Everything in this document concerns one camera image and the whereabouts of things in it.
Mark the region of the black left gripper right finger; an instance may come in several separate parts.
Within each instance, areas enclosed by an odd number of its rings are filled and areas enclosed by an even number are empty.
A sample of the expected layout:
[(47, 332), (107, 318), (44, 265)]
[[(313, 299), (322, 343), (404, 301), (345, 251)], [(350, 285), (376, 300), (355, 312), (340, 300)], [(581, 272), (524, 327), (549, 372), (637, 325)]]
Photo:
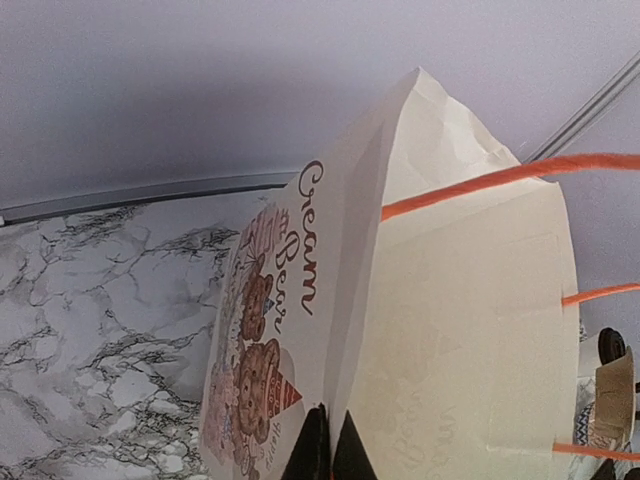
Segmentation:
[(335, 480), (377, 480), (356, 425), (346, 412), (332, 466)]

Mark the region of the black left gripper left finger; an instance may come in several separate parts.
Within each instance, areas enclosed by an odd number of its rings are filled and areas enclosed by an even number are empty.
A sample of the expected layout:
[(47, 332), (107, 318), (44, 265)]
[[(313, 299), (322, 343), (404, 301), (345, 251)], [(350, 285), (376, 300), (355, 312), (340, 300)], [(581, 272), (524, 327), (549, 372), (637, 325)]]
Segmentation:
[(310, 409), (282, 474), (283, 480), (330, 480), (329, 422), (323, 404)]

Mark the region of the white paper bag pink handles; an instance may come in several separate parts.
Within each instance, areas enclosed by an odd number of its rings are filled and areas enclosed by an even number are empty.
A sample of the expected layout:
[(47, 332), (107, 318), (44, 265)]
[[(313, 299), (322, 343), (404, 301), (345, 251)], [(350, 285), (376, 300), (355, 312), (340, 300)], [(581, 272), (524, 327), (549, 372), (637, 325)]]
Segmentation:
[(214, 479), (282, 479), (310, 409), (346, 412), (377, 479), (567, 479), (626, 443), (574, 437), (580, 292), (555, 177), (629, 154), (520, 163), (417, 69), (231, 249), (199, 447)]

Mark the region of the brown cardboard cup carrier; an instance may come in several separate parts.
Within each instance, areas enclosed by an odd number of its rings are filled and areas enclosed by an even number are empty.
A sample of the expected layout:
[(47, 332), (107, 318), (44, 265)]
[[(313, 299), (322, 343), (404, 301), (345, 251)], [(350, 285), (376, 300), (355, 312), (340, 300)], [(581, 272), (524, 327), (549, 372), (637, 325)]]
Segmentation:
[(633, 351), (600, 366), (595, 372), (594, 432), (628, 442), (636, 420), (636, 381)]

